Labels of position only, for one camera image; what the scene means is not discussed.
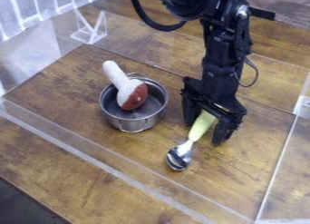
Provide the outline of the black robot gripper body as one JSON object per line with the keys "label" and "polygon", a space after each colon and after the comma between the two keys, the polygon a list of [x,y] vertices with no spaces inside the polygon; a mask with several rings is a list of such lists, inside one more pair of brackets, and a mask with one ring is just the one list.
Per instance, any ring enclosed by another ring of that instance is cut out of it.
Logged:
{"label": "black robot gripper body", "polygon": [[202,78],[184,78],[182,97],[198,101],[201,108],[206,109],[217,118],[225,115],[244,117],[248,111],[237,99],[242,68],[244,62],[221,66],[220,63],[214,63],[205,57]]}

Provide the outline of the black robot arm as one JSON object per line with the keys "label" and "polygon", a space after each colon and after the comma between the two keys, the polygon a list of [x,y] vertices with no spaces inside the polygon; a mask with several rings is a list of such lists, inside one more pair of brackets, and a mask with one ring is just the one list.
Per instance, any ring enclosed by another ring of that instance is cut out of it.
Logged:
{"label": "black robot arm", "polygon": [[244,61],[252,53],[250,5],[248,0],[162,0],[184,21],[198,19],[204,27],[206,55],[202,77],[184,79],[184,114],[192,124],[198,111],[218,119],[213,143],[222,144],[242,123],[248,110],[237,99]]}

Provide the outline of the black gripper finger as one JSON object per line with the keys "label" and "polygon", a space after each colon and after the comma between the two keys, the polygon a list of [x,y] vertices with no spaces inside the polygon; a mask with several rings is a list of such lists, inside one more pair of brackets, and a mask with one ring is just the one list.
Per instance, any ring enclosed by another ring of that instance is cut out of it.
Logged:
{"label": "black gripper finger", "polygon": [[225,115],[218,117],[213,132],[213,144],[221,145],[240,128],[242,117],[240,115]]}
{"label": "black gripper finger", "polygon": [[184,119],[188,126],[192,126],[201,115],[201,105],[200,102],[184,97],[182,98],[184,106]]}

